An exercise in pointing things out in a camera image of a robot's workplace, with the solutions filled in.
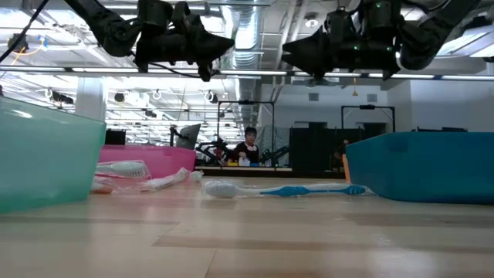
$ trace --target pink plastic bin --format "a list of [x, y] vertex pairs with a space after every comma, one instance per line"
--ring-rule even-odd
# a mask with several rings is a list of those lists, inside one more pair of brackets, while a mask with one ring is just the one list
[[180, 168], [194, 170], [195, 151], [179, 147], [112, 146], [101, 148], [100, 162], [142, 160], [152, 178], [163, 178]]

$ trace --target teal plastic bin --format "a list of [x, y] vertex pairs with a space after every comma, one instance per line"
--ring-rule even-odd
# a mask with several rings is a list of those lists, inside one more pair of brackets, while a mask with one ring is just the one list
[[347, 147], [351, 181], [408, 202], [494, 204], [494, 133], [386, 134]]
[[0, 97], [0, 212], [84, 200], [106, 124]]

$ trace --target black shirt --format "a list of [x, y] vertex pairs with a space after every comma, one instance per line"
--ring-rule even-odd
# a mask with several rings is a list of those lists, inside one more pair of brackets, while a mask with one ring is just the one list
[[245, 142], [242, 142], [235, 148], [236, 154], [241, 152], [245, 152], [245, 154], [247, 154], [247, 158], [250, 160], [250, 163], [259, 163], [259, 148], [257, 146], [255, 146], [255, 151], [249, 151], [247, 145], [245, 145]]
[[338, 148], [338, 153], [343, 155], [343, 154], [347, 154], [347, 145], [346, 144], [342, 144], [339, 148]]

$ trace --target metal frame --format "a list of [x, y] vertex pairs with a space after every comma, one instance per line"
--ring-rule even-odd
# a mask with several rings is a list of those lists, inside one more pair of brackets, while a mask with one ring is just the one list
[[271, 108], [272, 108], [272, 114], [271, 114], [271, 125], [272, 125], [272, 129], [271, 129], [271, 152], [274, 152], [274, 147], [275, 147], [275, 103], [274, 101], [250, 101], [250, 100], [243, 100], [243, 101], [230, 101], [230, 100], [226, 100], [226, 101], [219, 101], [218, 102], [218, 119], [217, 119], [217, 126], [216, 126], [216, 140], [218, 140], [218, 138], [220, 138], [219, 136], [219, 122], [221, 120], [220, 118], [220, 114], [222, 113], [222, 110], [221, 110], [221, 106], [222, 104], [224, 103], [230, 103], [230, 104], [238, 104], [238, 105], [256, 105], [256, 104], [271, 104]]
[[[0, 66], [0, 71], [17, 73], [36, 73], [45, 75], [67, 75], [67, 76], [145, 76], [145, 77], [173, 77], [178, 76], [167, 69], [150, 68], [148, 73], [139, 73], [136, 68], [129, 67], [64, 67], [64, 66]], [[196, 74], [197, 69], [174, 69], [178, 73]], [[263, 70], [263, 69], [219, 69], [214, 78], [225, 78], [226, 76], [307, 76], [297, 70]], [[382, 80], [382, 73], [326, 73], [325, 77], [339, 78], [362, 78]], [[408, 74], [397, 73], [390, 79], [393, 80], [442, 80], [442, 81], [486, 81], [494, 82], [494, 76], [488, 75], [442, 75], [442, 74]]]
[[395, 118], [395, 109], [394, 107], [381, 107], [381, 106], [374, 106], [374, 105], [343, 105], [341, 106], [341, 129], [345, 129], [345, 116], [344, 116], [344, 111], [345, 108], [358, 108], [360, 110], [376, 110], [376, 109], [389, 109], [391, 110], [391, 116], [393, 120], [393, 132], [396, 132], [396, 118]]

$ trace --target white toothbrush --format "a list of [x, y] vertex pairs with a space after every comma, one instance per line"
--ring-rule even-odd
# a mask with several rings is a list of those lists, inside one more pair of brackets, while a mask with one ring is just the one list
[[146, 164], [140, 161], [118, 161], [112, 164], [98, 164], [97, 175], [116, 175], [124, 178], [146, 178], [149, 176]]

